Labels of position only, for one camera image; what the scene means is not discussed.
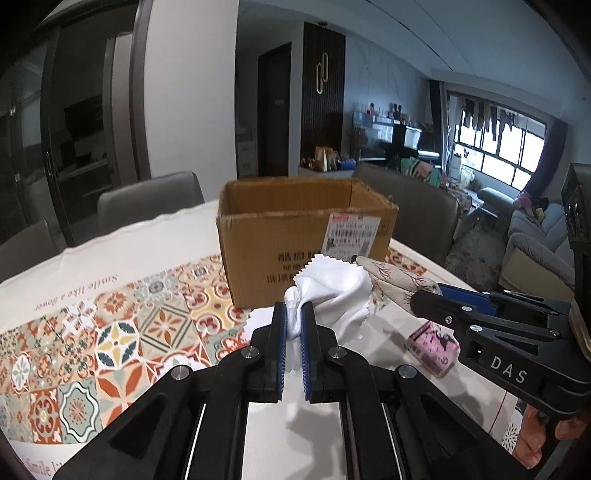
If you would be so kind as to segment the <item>person's right hand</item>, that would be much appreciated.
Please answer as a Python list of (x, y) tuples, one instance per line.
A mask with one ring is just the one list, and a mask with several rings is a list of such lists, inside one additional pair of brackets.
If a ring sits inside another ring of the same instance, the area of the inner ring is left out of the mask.
[[(549, 437), (549, 427), (542, 424), (539, 411), (527, 405), (523, 414), (521, 430), (513, 451), (513, 456), (527, 469), (537, 466), (543, 457), (542, 447)], [(579, 416), (560, 421), (551, 438), (565, 441), (578, 439), (590, 422), (590, 411)]]

